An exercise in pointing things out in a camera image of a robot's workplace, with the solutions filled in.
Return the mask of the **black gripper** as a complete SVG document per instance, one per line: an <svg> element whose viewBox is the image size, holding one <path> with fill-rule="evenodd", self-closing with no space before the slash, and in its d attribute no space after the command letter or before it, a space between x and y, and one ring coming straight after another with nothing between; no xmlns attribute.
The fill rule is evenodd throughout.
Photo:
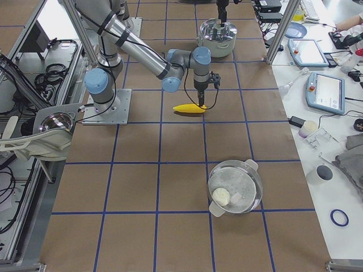
<svg viewBox="0 0 363 272"><path fill-rule="evenodd" d="M198 82L196 80L193 81L194 88L197 90L197 97L199 106L202 108L205 105L205 90L209 85L209 81Z"/></svg>
<svg viewBox="0 0 363 272"><path fill-rule="evenodd" d="M218 7L218 19L220 20L220 26L224 27L227 21L226 7L229 5L229 0L216 0Z"/></svg>

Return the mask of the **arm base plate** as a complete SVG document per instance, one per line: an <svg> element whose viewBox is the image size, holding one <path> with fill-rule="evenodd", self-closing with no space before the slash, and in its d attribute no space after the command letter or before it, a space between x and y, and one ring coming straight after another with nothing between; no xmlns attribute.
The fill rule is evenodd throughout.
<svg viewBox="0 0 363 272"><path fill-rule="evenodd" d="M142 18L141 17L129 17L122 21L137 37L140 37Z"/></svg>
<svg viewBox="0 0 363 272"><path fill-rule="evenodd" d="M95 104L89 95L87 103L92 106L86 107L81 123L83 125L126 125L131 97L131 89L118 88L115 100L111 99L109 103L100 105Z"/></svg>

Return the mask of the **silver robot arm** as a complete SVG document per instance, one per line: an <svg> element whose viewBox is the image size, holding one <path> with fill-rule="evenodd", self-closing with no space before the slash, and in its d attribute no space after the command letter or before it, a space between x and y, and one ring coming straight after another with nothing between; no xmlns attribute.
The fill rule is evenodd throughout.
<svg viewBox="0 0 363 272"><path fill-rule="evenodd" d="M193 70L198 101L177 106L174 110L203 113L208 109L204 92L214 81L208 48L200 46L193 51L171 49L163 58L132 32L126 1L76 1L74 7L97 33L103 61L109 61L118 49L122 49L161 80L162 90L167 92L176 92L183 77Z"/></svg>

